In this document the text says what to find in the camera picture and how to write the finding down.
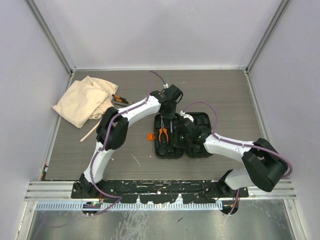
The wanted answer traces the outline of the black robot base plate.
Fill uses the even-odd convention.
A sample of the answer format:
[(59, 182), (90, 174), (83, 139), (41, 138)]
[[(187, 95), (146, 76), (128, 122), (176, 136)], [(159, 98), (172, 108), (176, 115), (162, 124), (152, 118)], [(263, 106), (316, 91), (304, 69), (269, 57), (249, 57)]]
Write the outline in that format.
[(223, 198), (249, 196), (248, 189), (236, 190), (214, 180), (102, 180), (96, 184), (105, 192), (102, 194), (92, 184), (79, 180), (73, 183), (72, 199), (101, 199), (105, 203), (114, 203), (116, 197), (122, 197), (121, 203), (164, 204), (174, 203), (179, 197), (183, 204), (215, 203)]

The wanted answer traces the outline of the black handle claw hammer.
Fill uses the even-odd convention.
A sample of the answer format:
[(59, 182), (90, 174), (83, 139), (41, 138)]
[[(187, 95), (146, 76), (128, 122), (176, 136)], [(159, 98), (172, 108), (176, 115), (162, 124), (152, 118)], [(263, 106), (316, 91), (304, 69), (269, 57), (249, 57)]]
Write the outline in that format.
[(173, 134), (174, 132), (174, 119), (170, 119), (170, 133)]

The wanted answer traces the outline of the black plastic tool case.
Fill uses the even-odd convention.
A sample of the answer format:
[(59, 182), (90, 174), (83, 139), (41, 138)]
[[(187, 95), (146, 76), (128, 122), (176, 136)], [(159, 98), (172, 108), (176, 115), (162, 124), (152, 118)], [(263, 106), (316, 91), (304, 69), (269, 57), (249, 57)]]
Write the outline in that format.
[(153, 133), (148, 140), (153, 141), (155, 155), (160, 159), (179, 159), (183, 155), (191, 159), (210, 157), (204, 142), (211, 134), (209, 116), (204, 112), (190, 112), (193, 120), (178, 114), (172, 120), (164, 119), (158, 113), (154, 117)]

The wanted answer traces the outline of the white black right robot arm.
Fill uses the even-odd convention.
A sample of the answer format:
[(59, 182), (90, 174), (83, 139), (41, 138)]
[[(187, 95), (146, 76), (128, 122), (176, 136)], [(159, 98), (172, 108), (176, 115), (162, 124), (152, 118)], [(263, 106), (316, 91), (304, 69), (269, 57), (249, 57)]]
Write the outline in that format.
[(257, 187), (271, 192), (277, 183), (291, 172), (290, 165), (268, 141), (240, 141), (202, 130), (189, 118), (178, 121), (175, 128), (178, 148), (193, 149), (197, 154), (220, 155), (243, 164), (243, 169), (227, 171), (219, 180), (219, 191), (231, 197), (237, 190)]

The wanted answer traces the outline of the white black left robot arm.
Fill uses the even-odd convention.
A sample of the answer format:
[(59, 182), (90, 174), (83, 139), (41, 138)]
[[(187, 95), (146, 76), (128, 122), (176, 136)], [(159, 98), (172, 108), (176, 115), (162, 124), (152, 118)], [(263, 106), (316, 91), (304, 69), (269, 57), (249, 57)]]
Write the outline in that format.
[(127, 107), (106, 110), (96, 129), (94, 154), (84, 173), (79, 178), (82, 192), (88, 198), (95, 198), (100, 193), (103, 173), (112, 154), (126, 141), (128, 129), (137, 121), (159, 113), (166, 119), (174, 117), (177, 104), (183, 92), (174, 84), (164, 85), (164, 89), (149, 93), (144, 99)]

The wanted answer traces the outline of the orange black needle nose pliers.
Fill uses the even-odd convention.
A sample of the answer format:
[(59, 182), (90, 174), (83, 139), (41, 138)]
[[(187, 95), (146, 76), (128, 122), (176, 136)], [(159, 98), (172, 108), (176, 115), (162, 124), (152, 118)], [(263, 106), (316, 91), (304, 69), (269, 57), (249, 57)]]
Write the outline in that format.
[(167, 132), (167, 129), (165, 128), (165, 124), (163, 121), (163, 118), (160, 120), (160, 129), (159, 129), (159, 134), (158, 134), (158, 141), (161, 144), (167, 144), (169, 142), (169, 135)]

